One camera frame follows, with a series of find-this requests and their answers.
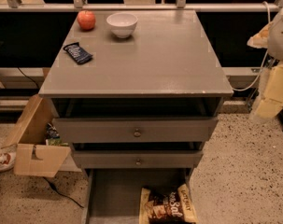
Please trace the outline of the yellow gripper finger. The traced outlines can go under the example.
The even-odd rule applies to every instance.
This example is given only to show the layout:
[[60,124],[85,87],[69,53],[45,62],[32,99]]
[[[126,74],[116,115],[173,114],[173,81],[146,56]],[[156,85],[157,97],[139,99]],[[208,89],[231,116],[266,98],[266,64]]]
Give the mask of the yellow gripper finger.
[[262,119],[272,119],[283,109],[283,62],[270,71],[256,114]]
[[248,40],[247,45],[255,49],[267,49],[270,27],[270,23],[266,24],[257,34]]

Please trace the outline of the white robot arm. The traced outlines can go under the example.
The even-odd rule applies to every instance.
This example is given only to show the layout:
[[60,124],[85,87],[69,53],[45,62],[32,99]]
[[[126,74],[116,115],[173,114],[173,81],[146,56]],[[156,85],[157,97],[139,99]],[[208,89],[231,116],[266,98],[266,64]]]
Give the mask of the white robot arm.
[[250,118],[266,121],[283,109],[283,8],[272,21],[248,40],[250,47],[267,49],[278,61],[273,68],[265,68],[260,78],[260,94],[253,103]]

